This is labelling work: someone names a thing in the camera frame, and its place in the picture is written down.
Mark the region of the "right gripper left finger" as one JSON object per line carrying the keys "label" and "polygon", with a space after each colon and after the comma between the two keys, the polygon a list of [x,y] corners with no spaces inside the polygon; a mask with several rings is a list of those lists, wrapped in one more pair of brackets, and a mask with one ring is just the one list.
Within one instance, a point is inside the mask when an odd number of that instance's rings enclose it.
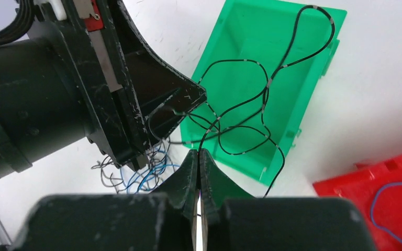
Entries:
{"label": "right gripper left finger", "polygon": [[40,199],[11,250],[195,250],[198,153],[153,192]]}

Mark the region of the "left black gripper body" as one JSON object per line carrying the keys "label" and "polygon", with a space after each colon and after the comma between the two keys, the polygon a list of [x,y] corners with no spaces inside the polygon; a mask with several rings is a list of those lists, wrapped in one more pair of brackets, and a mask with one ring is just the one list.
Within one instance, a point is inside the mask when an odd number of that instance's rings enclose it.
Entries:
{"label": "left black gripper body", "polygon": [[88,139],[118,166],[145,164],[149,138],[115,26],[119,1],[35,1],[28,32],[47,40],[71,71],[94,131]]}

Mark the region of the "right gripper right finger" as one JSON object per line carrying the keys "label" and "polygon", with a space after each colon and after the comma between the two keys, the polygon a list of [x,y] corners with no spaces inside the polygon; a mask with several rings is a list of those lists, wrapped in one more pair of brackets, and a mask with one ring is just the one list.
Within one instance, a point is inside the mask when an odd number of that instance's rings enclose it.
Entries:
{"label": "right gripper right finger", "polygon": [[355,205],[336,197],[256,198],[199,153],[204,250],[376,250]]}

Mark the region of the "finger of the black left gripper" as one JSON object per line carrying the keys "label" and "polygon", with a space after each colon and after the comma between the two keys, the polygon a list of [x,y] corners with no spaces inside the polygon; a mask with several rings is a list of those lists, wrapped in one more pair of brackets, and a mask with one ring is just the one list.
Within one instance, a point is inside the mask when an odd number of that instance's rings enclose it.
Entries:
{"label": "finger of the black left gripper", "polygon": [[148,136],[165,138],[182,122],[183,112],[206,102],[206,90],[154,52],[123,1],[117,2],[117,36]]}

